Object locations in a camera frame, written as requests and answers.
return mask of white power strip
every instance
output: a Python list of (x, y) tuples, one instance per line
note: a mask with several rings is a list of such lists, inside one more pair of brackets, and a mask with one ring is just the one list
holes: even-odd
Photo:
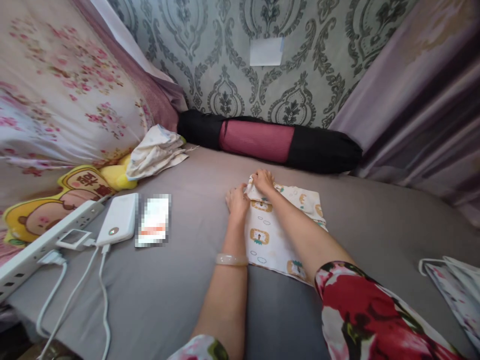
[(37, 261), (50, 250), (57, 249), (56, 242), (71, 229), (83, 229), (105, 206), (88, 200), (54, 227), (28, 245), (24, 250), (0, 267), (0, 303), (8, 298), (41, 266)]

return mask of person's left hand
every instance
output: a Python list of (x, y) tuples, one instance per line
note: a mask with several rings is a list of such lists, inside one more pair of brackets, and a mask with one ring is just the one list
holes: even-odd
[(230, 216), (244, 217), (250, 208), (250, 198), (244, 194), (246, 183), (232, 187), (225, 196), (225, 201), (230, 211)]

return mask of phone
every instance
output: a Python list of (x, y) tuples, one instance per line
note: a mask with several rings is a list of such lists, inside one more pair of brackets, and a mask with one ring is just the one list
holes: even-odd
[(135, 240), (137, 248), (163, 246), (168, 242), (171, 206), (171, 194), (160, 194), (145, 201)]

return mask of mattress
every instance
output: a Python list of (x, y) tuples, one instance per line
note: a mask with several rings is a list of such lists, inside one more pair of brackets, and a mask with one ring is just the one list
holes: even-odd
[[(171, 233), (164, 247), (112, 246), (103, 278), (112, 331), (109, 359), (166, 359), (188, 339), (220, 251), (229, 216), (225, 193), (257, 168), (278, 183), (319, 192), (330, 233), (371, 277), (408, 302), (468, 358), (476, 356), (429, 278), (421, 258), (448, 255), (480, 266), (480, 236), (454, 209), (417, 190), (347, 175), (324, 176), (220, 151), (199, 148), (190, 158), (133, 192), (144, 198), (171, 194)], [(87, 230), (100, 230), (106, 211)], [(65, 251), (68, 271), (44, 318), (51, 331), (92, 251)], [(57, 338), (85, 360), (99, 359), (105, 344), (98, 257)], [(9, 299), (31, 321), (60, 275), (44, 266)], [(250, 265), (245, 359), (328, 359), (321, 301), (314, 289)]]

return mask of floral sleeve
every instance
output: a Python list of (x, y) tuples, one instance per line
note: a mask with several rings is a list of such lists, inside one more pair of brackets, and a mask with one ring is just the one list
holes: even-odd
[(315, 285), (332, 360), (464, 359), (405, 302), (350, 263), (325, 264)]
[(222, 344), (209, 335), (197, 335), (168, 360), (228, 360), (229, 356)]

